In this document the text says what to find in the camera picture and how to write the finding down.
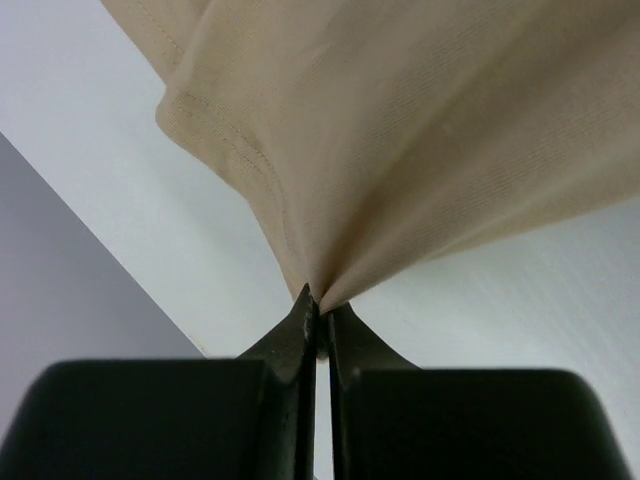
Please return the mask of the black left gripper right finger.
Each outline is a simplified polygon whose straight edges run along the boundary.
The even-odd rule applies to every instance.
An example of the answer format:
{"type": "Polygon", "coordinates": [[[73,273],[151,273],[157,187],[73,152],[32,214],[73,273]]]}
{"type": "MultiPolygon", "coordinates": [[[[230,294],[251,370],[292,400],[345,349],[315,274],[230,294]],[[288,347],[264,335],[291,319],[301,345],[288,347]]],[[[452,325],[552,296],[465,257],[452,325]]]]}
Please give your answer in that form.
{"type": "Polygon", "coordinates": [[[602,404],[558,369],[422,369],[327,317],[338,479],[627,479],[602,404]]]}

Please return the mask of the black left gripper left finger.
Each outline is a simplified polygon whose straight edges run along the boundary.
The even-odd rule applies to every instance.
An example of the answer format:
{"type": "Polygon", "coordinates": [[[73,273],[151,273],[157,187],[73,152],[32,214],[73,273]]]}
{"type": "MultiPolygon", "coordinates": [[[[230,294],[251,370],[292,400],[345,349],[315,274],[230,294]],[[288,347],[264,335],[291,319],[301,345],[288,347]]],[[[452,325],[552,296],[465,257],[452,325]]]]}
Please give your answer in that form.
{"type": "Polygon", "coordinates": [[[303,290],[243,354],[46,368],[1,446],[5,479],[309,479],[318,308],[303,290]]]}

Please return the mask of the beige t shirt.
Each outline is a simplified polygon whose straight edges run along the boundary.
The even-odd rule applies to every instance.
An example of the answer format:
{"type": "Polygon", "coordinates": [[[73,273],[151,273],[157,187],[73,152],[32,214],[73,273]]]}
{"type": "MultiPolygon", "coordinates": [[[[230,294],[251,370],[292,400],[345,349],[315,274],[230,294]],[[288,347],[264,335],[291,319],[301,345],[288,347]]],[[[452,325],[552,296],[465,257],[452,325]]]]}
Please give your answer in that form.
{"type": "Polygon", "coordinates": [[[635,1],[109,1],[161,130],[337,307],[639,193],[635,1]]]}

